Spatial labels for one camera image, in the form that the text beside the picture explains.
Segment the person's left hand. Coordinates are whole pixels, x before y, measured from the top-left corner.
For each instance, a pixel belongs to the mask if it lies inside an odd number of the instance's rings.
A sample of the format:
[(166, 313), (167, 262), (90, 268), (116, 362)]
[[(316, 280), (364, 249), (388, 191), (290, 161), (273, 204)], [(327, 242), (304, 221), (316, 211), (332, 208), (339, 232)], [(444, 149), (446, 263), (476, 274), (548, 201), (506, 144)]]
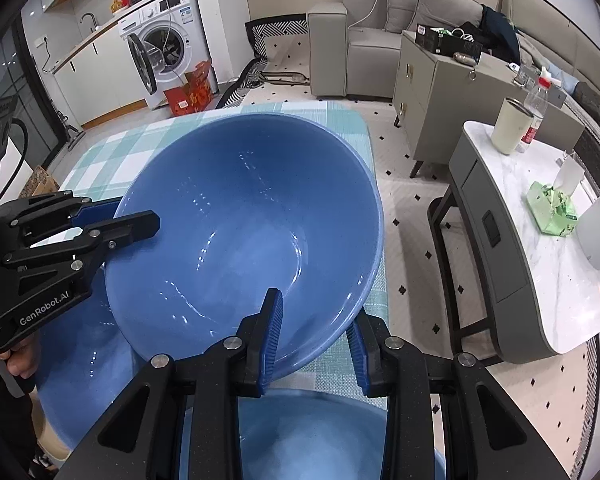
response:
[(38, 369), (40, 362), (40, 336), (33, 333), (6, 353), (6, 368), (14, 377), (27, 379)]

